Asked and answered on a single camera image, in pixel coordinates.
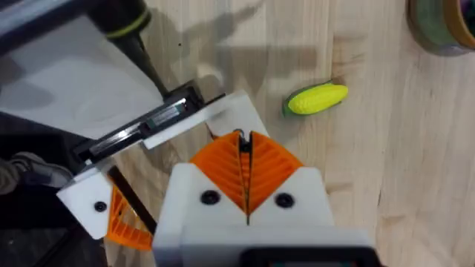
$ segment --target screw hole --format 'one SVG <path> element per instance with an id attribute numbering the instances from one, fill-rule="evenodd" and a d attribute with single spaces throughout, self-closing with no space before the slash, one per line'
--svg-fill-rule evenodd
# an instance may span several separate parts
<path id="1" fill-rule="evenodd" d="M 291 208 L 294 204 L 294 197 L 288 193 L 279 193 L 275 196 L 275 204 L 281 208 Z"/>
<path id="2" fill-rule="evenodd" d="M 204 205 L 214 205 L 220 201 L 221 196 L 215 190 L 206 190 L 201 194 L 201 202 Z"/>
<path id="3" fill-rule="evenodd" d="M 96 203 L 94 203 L 94 209 L 97 211 L 97 212 L 103 212 L 107 209 L 107 204 L 105 204 L 104 202 L 102 201 L 98 201 Z"/>

